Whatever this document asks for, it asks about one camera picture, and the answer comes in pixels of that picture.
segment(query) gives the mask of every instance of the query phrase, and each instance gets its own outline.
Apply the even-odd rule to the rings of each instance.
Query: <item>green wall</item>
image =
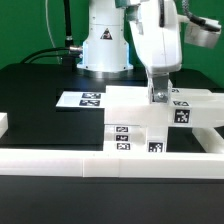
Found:
[[[70,2],[75,44],[82,44],[88,35],[89,0],[70,0]],[[181,1],[176,2],[181,13]],[[64,46],[63,0],[49,0],[49,10],[56,45]],[[216,18],[224,25],[223,0],[192,0],[191,11],[202,17]],[[0,0],[0,15],[0,68],[17,63],[30,53],[52,47],[47,33],[44,0]],[[131,43],[131,63],[140,66],[127,24],[125,30],[125,37]],[[182,51],[184,68],[199,70],[224,87],[223,35],[213,50],[182,43]],[[48,59],[42,62],[56,63],[56,60]]]

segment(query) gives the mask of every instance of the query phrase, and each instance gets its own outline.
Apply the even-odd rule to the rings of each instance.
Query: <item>black table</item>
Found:
[[[171,74],[174,87],[221,91],[203,74]],[[102,150],[102,110],[56,110],[64,90],[147,84],[144,70],[96,81],[59,65],[13,64],[0,71],[0,112],[8,113],[4,148]],[[202,152],[190,129],[170,128],[168,151]],[[223,180],[0,177],[0,223],[220,224]]]
[[[174,87],[217,89],[194,70],[171,74]],[[120,80],[97,80],[59,65],[12,64],[0,71],[0,112],[9,129],[0,147],[102,150],[103,109],[56,109],[63,91],[105,92],[106,85],[146,86],[144,69]],[[200,152],[191,129],[170,128],[168,151]]]

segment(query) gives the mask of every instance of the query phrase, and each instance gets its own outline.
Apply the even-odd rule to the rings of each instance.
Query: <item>black cable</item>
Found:
[[[71,28],[71,15],[70,15],[70,1],[64,0],[64,9],[65,9],[65,31],[66,31],[66,39],[65,46],[70,47],[74,44],[72,38],[72,28]]]
[[[29,64],[31,64],[32,62],[38,60],[38,59],[41,59],[41,58],[53,58],[53,57],[63,57],[63,56],[72,56],[74,58],[79,58],[79,55],[80,54],[59,54],[59,55],[54,55],[54,54],[51,54],[51,55],[41,55],[41,56],[38,56],[38,57],[35,57],[33,58],[31,61],[29,61]]]
[[[198,26],[202,27],[204,30],[210,31],[210,32],[219,32],[220,29],[210,25],[206,24],[206,20],[202,19],[198,16],[195,16],[193,13],[189,10],[189,0],[182,0],[182,8],[184,14],[187,16],[187,18],[192,22],[197,24]]]
[[[37,51],[33,54],[30,54],[29,56],[27,56],[26,58],[24,58],[20,63],[24,64],[26,63],[28,60],[30,60],[31,58],[39,55],[39,54],[44,54],[44,53],[48,53],[48,52],[55,52],[55,51],[68,51],[70,50],[69,47],[56,47],[56,48],[49,48],[49,49],[45,49],[45,50],[41,50],[41,51]]]
[[[164,6],[164,0],[159,0],[160,4],[160,18],[159,18],[159,26],[164,27],[165,26],[165,6]]]
[[[31,61],[29,61],[29,64],[31,64],[32,62],[38,60],[38,59],[41,59],[41,58],[54,58],[54,57],[62,57],[62,56],[65,56],[66,54],[59,54],[59,55],[54,55],[54,54],[51,54],[51,55],[41,55],[41,56],[38,56],[38,57],[35,57],[33,58]]]

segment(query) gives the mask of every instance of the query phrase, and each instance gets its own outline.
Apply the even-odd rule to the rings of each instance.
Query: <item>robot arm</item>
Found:
[[[125,7],[124,1],[116,5]],[[137,55],[146,68],[150,102],[168,101],[169,72],[181,68],[178,15],[173,0],[126,1]]]
[[[115,3],[116,7],[126,8],[136,52],[148,75],[151,102],[168,102],[168,74],[178,71],[182,63],[180,17],[174,0],[115,0]],[[221,29],[217,21],[194,16],[189,12],[188,0],[183,0],[183,9],[191,22],[186,42],[213,46]]]

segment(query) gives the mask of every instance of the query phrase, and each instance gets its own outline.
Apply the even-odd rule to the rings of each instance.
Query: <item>warning label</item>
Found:
[[[104,33],[103,33],[103,35],[101,36],[100,39],[102,39],[102,40],[113,40],[108,28],[104,31]]]

